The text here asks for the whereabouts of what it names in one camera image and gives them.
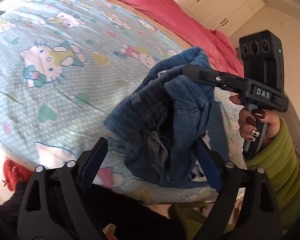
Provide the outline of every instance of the camera lens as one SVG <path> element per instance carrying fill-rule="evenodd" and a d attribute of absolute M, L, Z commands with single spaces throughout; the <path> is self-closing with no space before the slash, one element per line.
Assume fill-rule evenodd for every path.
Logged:
<path fill-rule="evenodd" d="M 269 51 L 270 51 L 270 45 L 269 45 L 269 42 L 266 41 L 266 40 L 264 40 L 264 41 L 262 42 L 262 44 L 261 44 L 261 48 L 262 48 L 262 50 L 263 50 L 265 53 L 269 52 Z"/>
<path fill-rule="evenodd" d="M 247 46 L 246 44 L 244 44 L 244 45 L 242 46 L 242 53 L 243 53 L 244 55 L 248 53 L 248 46 Z"/>
<path fill-rule="evenodd" d="M 259 53 L 259 45 L 256 41 L 252 41 L 250 43 L 250 50 L 253 55 L 257 55 Z"/>

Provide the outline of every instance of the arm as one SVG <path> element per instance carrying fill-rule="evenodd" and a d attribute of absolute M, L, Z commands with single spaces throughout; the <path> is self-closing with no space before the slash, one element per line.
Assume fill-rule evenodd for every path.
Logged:
<path fill-rule="evenodd" d="M 236 98 L 230 100 L 239 104 Z M 252 122 L 246 121 L 250 114 L 244 109 L 239 114 L 240 135 L 244 139 L 253 138 Z M 256 114 L 262 122 L 268 122 L 269 128 L 264 140 L 264 149 L 252 160 L 246 160 L 248 169 L 263 167 L 275 192 L 283 229 L 289 229 L 300 216 L 300 167 L 292 145 L 287 124 L 273 111 Z"/>

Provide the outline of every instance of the person's leg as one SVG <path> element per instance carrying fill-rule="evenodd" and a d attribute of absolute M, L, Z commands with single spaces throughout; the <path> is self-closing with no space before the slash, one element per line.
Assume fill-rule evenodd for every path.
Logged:
<path fill-rule="evenodd" d="M 18 216 L 27 184 L 26 182 L 19 182 L 12 197 L 0 205 L 0 218 L 15 235 L 17 235 Z"/>
<path fill-rule="evenodd" d="M 168 219 L 136 200 L 92 185 L 83 200 L 91 221 L 104 228 L 116 225 L 118 240 L 185 240 L 186 235 L 178 220 Z"/>

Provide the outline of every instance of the green fleece jacket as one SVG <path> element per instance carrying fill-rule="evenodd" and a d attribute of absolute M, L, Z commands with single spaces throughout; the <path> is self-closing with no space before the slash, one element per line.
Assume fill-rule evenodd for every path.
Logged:
<path fill-rule="evenodd" d="M 252 160 L 246 160 L 249 170 L 263 167 L 270 179 L 281 212 L 281 225 L 289 229 L 300 216 L 300 167 L 294 152 L 287 124 L 280 118 L 280 131 L 272 142 Z M 187 240 L 190 240 L 204 222 L 193 208 L 173 204 L 170 218 L 178 218 L 183 224 Z"/>

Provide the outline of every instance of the bed sheet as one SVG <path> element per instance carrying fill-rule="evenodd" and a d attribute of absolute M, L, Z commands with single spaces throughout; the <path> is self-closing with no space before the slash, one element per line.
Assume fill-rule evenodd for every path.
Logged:
<path fill-rule="evenodd" d="M 103 121 L 156 62 L 182 48 L 158 28 L 105 0 L 17 0 L 0 16 L 0 144 L 23 162 L 62 166 L 99 137 L 108 154 L 94 183 L 144 203 L 213 199 L 210 187 L 160 188 L 123 164 L 125 142 Z M 240 107 L 215 90 L 228 144 L 241 156 Z M 206 140 L 218 147 L 218 135 Z"/>

